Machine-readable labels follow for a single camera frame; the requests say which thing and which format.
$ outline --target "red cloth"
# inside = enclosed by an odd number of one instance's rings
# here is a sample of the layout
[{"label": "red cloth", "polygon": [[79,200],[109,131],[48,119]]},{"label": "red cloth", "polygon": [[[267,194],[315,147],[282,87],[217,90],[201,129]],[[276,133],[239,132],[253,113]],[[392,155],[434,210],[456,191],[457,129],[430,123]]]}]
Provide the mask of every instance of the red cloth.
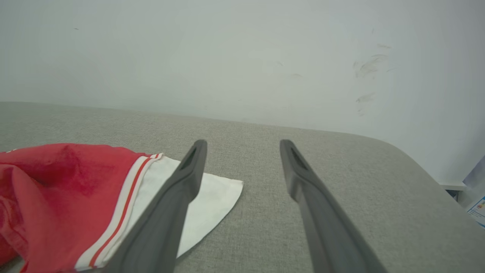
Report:
[{"label": "red cloth", "polygon": [[26,260],[21,272],[71,272],[106,230],[140,156],[84,144],[0,153],[0,264],[14,249]]}]

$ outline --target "white fabric corner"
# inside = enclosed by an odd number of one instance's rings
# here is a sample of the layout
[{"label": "white fabric corner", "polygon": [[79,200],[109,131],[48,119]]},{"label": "white fabric corner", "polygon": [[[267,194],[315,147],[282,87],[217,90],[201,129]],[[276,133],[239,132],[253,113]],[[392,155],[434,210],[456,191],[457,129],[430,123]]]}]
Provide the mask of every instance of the white fabric corner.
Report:
[{"label": "white fabric corner", "polygon": [[[108,263],[145,208],[179,164],[180,161],[163,156],[150,165],[138,189],[128,224],[104,257],[100,267]],[[204,173],[199,194],[187,209],[177,257],[200,242],[231,211],[241,195],[242,187],[241,180]]]}]

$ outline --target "red and white garment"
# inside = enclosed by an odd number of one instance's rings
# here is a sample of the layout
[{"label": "red and white garment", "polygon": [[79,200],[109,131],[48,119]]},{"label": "red and white garment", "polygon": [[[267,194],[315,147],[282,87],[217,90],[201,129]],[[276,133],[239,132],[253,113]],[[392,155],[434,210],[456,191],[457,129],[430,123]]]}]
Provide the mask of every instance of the red and white garment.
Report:
[{"label": "red and white garment", "polygon": [[[103,267],[179,161],[106,145],[50,144],[0,153],[0,265],[21,272]],[[205,173],[189,204],[178,256],[235,205],[239,180]]]}]

